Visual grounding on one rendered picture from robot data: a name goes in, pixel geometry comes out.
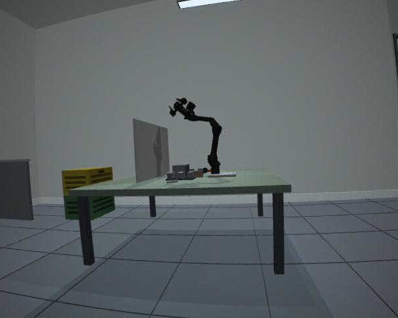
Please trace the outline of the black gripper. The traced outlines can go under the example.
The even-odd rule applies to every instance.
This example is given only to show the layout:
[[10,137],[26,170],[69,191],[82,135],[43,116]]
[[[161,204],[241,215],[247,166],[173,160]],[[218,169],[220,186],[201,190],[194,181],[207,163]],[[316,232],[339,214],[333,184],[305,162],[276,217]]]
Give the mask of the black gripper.
[[[179,101],[179,102],[181,102],[181,105],[183,105],[183,104],[186,105],[186,104],[187,104],[187,100],[186,100],[184,97],[183,97],[182,99],[177,99],[177,98],[176,98],[176,100]],[[170,107],[169,107],[169,108],[170,108]],[[185,109],[185,108],[183,107],[183,108],[181,108],[180,111],[178,111],[178,112],[179,112],[179,113],[182,113],[182,111],[183,111],[184,109]],[[175,116],[175,115],[176,115],[176,112],[177,112],[177,110],[174,110],[174,111],[173,111],[173,110],[170,108],[170,112],[169,112],[170,115]]]

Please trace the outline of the grey flat panel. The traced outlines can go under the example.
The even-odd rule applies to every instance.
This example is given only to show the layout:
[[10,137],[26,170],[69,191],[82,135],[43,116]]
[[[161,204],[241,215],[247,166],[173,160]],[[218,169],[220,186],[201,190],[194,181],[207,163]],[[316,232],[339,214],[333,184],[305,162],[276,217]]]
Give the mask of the grey flat panel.
[[133,119],[136,183],[170,171],[167,128]]

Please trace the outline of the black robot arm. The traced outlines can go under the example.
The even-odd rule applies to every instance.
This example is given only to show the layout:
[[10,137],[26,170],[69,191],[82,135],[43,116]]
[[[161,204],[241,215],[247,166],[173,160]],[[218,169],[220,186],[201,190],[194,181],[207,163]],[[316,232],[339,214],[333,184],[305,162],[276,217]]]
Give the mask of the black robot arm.
[[[195,115],[194,113],[194,108],[195,104],[189,101],[188,105],[186,106],[186,109],[182,111],[182,114],[185,116],[184,119],[188,119],[189,121],[208,121],[210,122],[210,125],[212,126],[212,133],[213,133],[213,140],[212,140],[212,149],[211,149],[211,154],[208,155],[208,163],[210,164],[211,168],[211,174],[219,174],[220,173],[220,163],[218,162],[218,157],[217,157],[217,149],[218,149],[218,139],[219,135],[222,131],[222,126],[218,124],[218,122],[213,118],[213,117],[202,117]],[[183,108],[183,106],[176,101],[174,104],[173,109],[180,111],[180,109]]]

